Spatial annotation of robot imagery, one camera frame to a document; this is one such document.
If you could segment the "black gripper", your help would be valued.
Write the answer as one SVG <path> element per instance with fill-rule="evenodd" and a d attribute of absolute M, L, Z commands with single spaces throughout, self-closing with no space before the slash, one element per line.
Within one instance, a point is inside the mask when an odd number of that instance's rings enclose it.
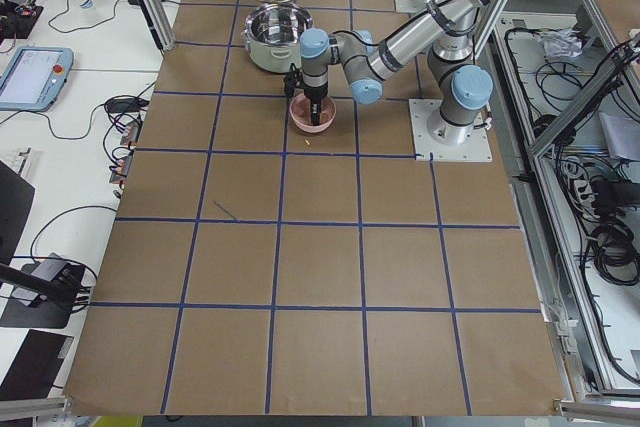
<path fill-rule="evenodd" d="M 311 103 L 310 118 L 312 125 L 319 126 L 322 123 L 321 102 L 328 95 L 328 85 L 306 86 L 305 96 Z"/>

